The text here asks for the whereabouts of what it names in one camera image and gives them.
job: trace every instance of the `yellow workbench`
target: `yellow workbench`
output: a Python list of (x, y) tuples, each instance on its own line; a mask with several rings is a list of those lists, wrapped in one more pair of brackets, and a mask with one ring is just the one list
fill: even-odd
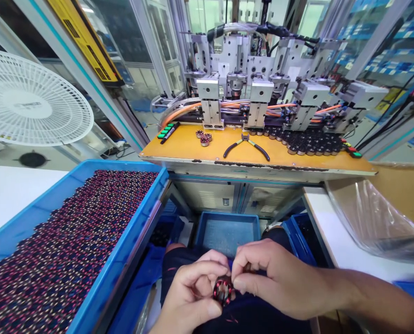
[[(213, 140), (202, 147), (196, 131), (210, 133)], [(364, 158), (354, 159), (341, 152), (330, 156), (291, 155), (280, 141), (250, 136), (270, 156), (270, 161), (248, 142), (225, 150), (241, 138), (242, 129), (204, 130), (198, 125), (180, 125), (162, 145), (154, 138), (140, 153), (143, 160), (166, 166), (176, 173), (232, 176), (267, 180), (320, 182), (348, 176), (375, 175), (376, 169)]]

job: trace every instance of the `wire cutters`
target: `wire cutters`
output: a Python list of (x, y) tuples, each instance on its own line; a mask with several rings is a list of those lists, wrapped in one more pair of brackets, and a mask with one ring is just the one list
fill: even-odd
[(252, 142), (250, 140), (250, 136), (249, 135), (245, 135), (245, 134), (241, 134), (241, 139), (238, 140), (236, 143), (233, 143), (229, 146), (228, 149), (225, 150), (224, 153), (224, 158), (227, 158), (227, 155), (230, 153), (231, 149), (238, 146), (239, 144), (241, 144), (243, 141), (248, 141), (250, 144), (252, 144), (254, 147), (256, 147), (258, 149), (258, 151), (260, 151), (267, 159), (267, 161), (270, 161), (270, 157), (268, 156), (267, 152), (264, 151), (261, 146), (255, 144), (254, 142)]

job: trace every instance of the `fan grille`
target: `fan grille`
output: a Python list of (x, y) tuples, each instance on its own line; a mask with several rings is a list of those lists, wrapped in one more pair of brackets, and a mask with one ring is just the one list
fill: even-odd
[(93, 123), (91, 107), (74, 86), (37, 63), (0, 52), (0, 141), (69, 144)]

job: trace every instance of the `plastic bag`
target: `plastic bag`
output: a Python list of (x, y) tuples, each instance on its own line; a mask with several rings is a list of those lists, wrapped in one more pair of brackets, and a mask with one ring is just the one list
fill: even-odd
[(363, 250), (388, 259), (414, 262), (414, 224), (363, 178), (326, 182), (345, 228)]

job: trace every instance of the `black shorts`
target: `black shorts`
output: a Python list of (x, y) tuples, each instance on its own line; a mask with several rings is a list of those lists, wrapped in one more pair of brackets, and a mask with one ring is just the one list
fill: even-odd
[[(262, 239), (272, 239), (292, 253), (289, 237), (283, 228), (273, 228), (262, 235)], [(162, 265), (162, 293), (160, 304), (163, 305), (173, 278), (179, 267), (196, 262), (202, 252), (175, 248), (165, 254)], [(236, 299), (223, 309), (222, 315), (199, 326), (195, 333), (311, 333), (309, 321), (292, 319), (272, 307), (259, 297), (236, 292)]]

